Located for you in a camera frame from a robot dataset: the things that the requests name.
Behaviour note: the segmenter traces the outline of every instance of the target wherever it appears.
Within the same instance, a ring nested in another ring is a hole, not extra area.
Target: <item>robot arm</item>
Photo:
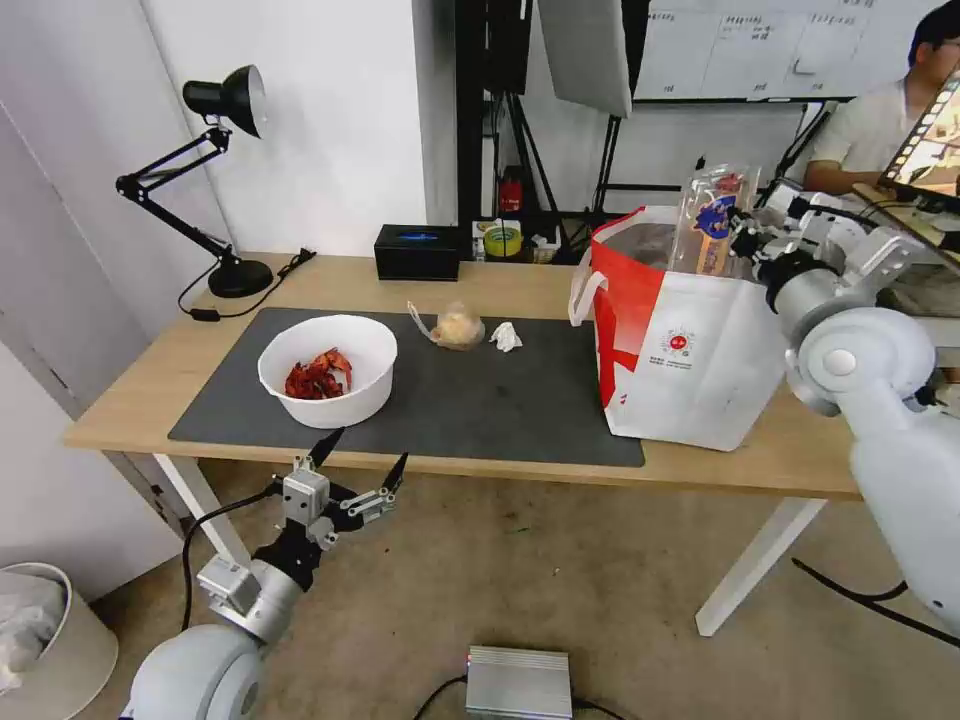
[[[322,439],[283,478],[284,524],[249,567],[216,555],[198,573],[223,625],[188,628],[158,645],[140,666],[125,718],[244,720],[253,717],[263,658],[290,624],[313,571],[342,533],[393,510],[404,453],[378,490],[358,495],[317,471],[343,433]]]
[[[960,632],[960,420],[914,397],[936,361],[923,328],[874,307],[920,246],[824,212],[789,215],[771,227],[732,211],[733,252],[753,261],[767,287],[790,341],[794,393],[850,426],[853,476],[911,590]]]

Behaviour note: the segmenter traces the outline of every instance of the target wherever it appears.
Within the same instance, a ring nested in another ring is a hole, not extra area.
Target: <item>lamp base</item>
[[[256,295],[270,287],[273,271],[259,260],[224,258],[224,263],[210,273],[207,284],[217,297],[236,298]]]

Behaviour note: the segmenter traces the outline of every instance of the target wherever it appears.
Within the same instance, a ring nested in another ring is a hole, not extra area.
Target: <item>black box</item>
[[[456,280],[469,240],[459,227],[384,225],[373,245],[381,280]]]

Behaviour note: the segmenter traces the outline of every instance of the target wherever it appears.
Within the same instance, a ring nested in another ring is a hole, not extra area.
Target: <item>black desk lamp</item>
[[[263,80],[256,66],[247,65],[234,70],[222,83],[188,81],[183,86],[183,101],[188,108],[202,115],[212,127],[196,140],[169,155],[164,155],[145,168],[117,178],[117,192],[160,218],[177,232],[186,235],[219,260],[217,269],[211,273],[208,281],[210,292],[225,298],[254,295],[273,282],[273,273],[269,267],[257,260],[238,258],[233,254],[229,243],[187,224],[151,200],[150,193],[227,151],[231,131],[220,124],[221,118],[230,118],[241,130],[259,138],[267,120]],[[161,165],[205,142],[213,145],[213,149],[206,155],[181,167],[159,169]]]

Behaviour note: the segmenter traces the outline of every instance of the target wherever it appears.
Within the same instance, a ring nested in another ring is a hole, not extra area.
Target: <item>trash can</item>
[[[66,609],[56,634],[24,673],[23,685],[0,695],[0,718],[68,720],[90,704],[113,674],[117,637],[87,607],[60,568],[19,563],[0,570],[53,580],[66,591]]]

